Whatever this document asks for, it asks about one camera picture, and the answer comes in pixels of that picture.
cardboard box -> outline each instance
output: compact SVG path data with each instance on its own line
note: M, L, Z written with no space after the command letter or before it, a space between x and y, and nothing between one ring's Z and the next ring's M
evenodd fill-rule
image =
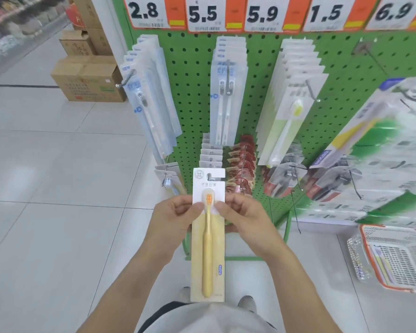
M68 56L98 55L86 31L64 30L59 41Z
M70 19L72 26L75 30L85 29L83 19L78 12L77 6L73 3L65 10L68 18Z
M82 16L85 28L101 28L100 20L91 0L74 0L78 12Z
M112 56L113 52L110 47L110 43L105 36L105 32L101 28L88 28L87 29L91 41L97 51L97 55Z
M51 77L73 102L124 102L126 94L117 89L122 82L113 56L69 56L57 62Z

person's right hand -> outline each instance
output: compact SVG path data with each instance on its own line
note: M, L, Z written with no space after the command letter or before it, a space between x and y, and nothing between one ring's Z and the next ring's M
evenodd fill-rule
M281 254L285 246L259 201L240 194L226 194L225 202L217 201L219 214L232 223L226 232L237 232L250 249L266 262Z

shoe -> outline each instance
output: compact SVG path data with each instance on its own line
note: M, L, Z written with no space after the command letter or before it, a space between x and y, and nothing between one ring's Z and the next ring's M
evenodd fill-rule
M191 303L191 288L189 286L184 287L175 299L176 302L181 302L185 304Z
M254 299L251 296L242 297L237 306L257 314L256 303L254 302Z

forearm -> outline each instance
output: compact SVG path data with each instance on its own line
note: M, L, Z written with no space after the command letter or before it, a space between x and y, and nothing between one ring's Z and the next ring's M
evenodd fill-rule
M267 261L287 333L342 333L331 318L316 287L291 249Z
M163 266L141 247L77 333L133 333Z

person's left hand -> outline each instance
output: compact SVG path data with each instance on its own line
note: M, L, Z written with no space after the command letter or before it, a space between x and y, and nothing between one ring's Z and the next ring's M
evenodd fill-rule
M141 249L166 265L204 207L203 202L193 204L191 195L179 195L157 203Z

